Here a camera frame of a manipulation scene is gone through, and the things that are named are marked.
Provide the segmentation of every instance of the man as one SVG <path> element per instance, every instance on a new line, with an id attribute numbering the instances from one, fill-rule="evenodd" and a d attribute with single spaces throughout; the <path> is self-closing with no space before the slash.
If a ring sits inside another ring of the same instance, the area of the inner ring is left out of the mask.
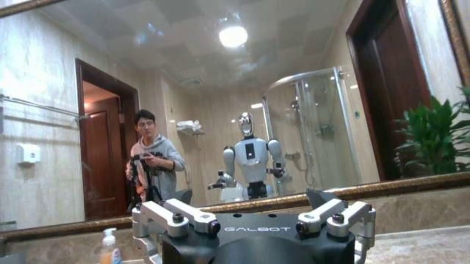
<path id="1" fill-rule="evenodd" d="M 146 173 L 150 173 L 148 176 L 151 179 L 148 184 L 156 187 L 163 200 L 171 199 L 175 197 L 177 191 L 175 171 L 181 172 L 185 170 L 185 159 L 170 139 L 159 135 L 155 124 L 155 115 L 148 110 L 143 109 L 136 113 L 134 122 L 135 129 L 142 137 L 139 142 L 132 146 L 131 157 L 135 157 L 136 155 L 140 156 L 142 161 L 151 168 L 150 170 L 146 170 Z M 162 154 L 162 157 L 158 157 L 151 152 Z M 126 175 L 131 180 L 132 169 L 130 162 L 127 163 Z M 158 199 L 158 195 L 154 194 L 154 200 L 158 201 Z"/>

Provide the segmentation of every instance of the door frame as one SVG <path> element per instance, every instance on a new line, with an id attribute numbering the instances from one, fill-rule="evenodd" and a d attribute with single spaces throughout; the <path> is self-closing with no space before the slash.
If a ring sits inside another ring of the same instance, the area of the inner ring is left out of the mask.
<path id="1" fill-rule="evenodd" d="M 135 113 L 139 111 L 139 93 L 138 90 L 120 81 L 118 78 L 112 77 L 104 71 L 98 69 L 91 64 L 86 63 L 79 58 L 75 59 L 76 65 L 76 81 L 78 81 L 78 103 L 79 103 L 79 133 L 80 133 L 80 158 L 82 164 L 87 163 L 87 134 L 86 134 L 86 109 L 84 109 L 84 93 L 83 93 L 83 82 L 87 81 L 91 84 L 95 84 L 102 89 L 107 90 L 116 94 L 120 98 L 119 104 L 119 113 L 123 114 L 124 124 L 120 124 L 120 136 L 122 136 L 122 158 L 123 164 L 130 158 L 131 155 L 131 148 L 138 140 L 138 134 L 134 126 L 134 116 Z M 84 180 L 84 166 L 82 165 L 82 179 L 83 185 L 86 189 L 86 180 Z"/>
<path id="2" fill-rule="evenodd" d="M 373 143 L 373 150 L 374 150 L 374 156 L 375 156 L 375 163 L 377 163 L 377 168 L 378 168 L 378 173 L 379 173 L 379 179 L 386 180 L 386 173 L 383 169 L 383 164 L 381 160 L 381 152 L 379 152 L 379 141 L 378 137 L 375 135 L 374 131 L 374 123 L 373 123 L 373 118 L 371 118 L 371 113 L 370 113 L 370 106 L 369 106 L 369 100 L 367 100 L 367 95 L 366 95 L 366 87 L 365 87 L 365 81 L 362 77 L 362 71 L 361 71 L 361 66 L 359 66 L 359 61 L 358 61 L 358 49 L 357 49 L 357 42 L 355 42 L 355 36 L 365 30 L 365 28 L 374 24 L 374 20 L 379 19 L 377 14 L 381 14 L 381 10 L 383 8 L 383 5 L 387 5 L 391 1 L 395 2 L 397 8 L 398 8 L 398 13 L 399 13 L 399 18 L 401 22 L 403 24 L 403 30 L 405 30 L 405 35 L 406 35 L 406 41 L 408 41 L 408 48 L 413 54 L 412 60 L 413 60 L 413 66 L 416 69 L 417 73 L 417 78 L 418 78 L 418 83 L 420 83 L 420 89 L 428 90 L 429 91 L 429 85 L 428 85 L 428 80 L 426 80 L 426 74 L 422 68 L 422 63 L 421 63 L 421 57 L 420 57 L 420 51 L 418 51 L 418 45 L 416 41 L 416 34 L 413 30 L 413 25 L 410 22 L 409 14 L 408 14 L 408 8 L 406 8 L 406 0 L 363 0 L 359 9 L 357 11 L 357 14 L 353 18 L 351 24 L 347 28 L 346 31 L 346 40 L 347 40 L 347 45 L 349 45 L 349 50 L 350 50 L 350 55 L 351 55 L 351 62 L 353 62 L 353 67 L 354 67 L 354 73 L 357 76 L 357 81 L 358 81 L 358 88 L 359 88 L 359 94 L 361 94 L 361 100 L 365 108 L 365 116 L 366 116 L 366 122 L 367 122 L 367 127 L 369 127 L 369 134 L 370 134 L 370 139 Z"/>

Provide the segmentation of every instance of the white wall-mounted dispenser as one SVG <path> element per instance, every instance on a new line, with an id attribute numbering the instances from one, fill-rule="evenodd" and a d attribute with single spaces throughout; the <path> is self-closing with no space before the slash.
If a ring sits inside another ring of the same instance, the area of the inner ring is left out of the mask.
<path id="1" fill-rule="evenodd" d="M 34 164 L 42 161 L 40 148 L 31 144 L 16 144 L 16 161 L 19 164 Z"/>

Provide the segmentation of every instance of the soap dispenser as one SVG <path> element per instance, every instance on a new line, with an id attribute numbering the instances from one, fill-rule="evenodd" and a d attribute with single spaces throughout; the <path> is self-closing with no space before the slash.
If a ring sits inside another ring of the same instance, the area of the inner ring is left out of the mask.
<path id="1" fill-rule="evenodd" d="M 103 231 L 103 249 L 102 249 L 102 257 L 100 264 L 122 264 L 120 251 L 116 247 L 116 237 L 112 232 L 116 231 L 116 228 L 108 228 Z"/>

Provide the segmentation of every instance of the potted plant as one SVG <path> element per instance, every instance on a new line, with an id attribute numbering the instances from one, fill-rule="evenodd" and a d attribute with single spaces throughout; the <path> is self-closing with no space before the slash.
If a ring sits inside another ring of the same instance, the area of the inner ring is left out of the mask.
<path id="1" fill-rule="evenodd" d="M 469 87 L 464 88 L 470 95 Z M 405 112 L 405 127 L 398 130 L 406 136 L 406 142 L 395 150 L 413 154 L 406 162 L 409 166 L 420 166 L 432 174 L 454 173 L 469 169 L 468 162 L 457 162 L 457 157 L 470 157 L 470 148 L 461 147 L 470 143 L 470 120 L 456 122 L 461 113 L 470 113 L 466 101 L 450 105 L 432 96 L 432 107 L 424 105 Z"/>

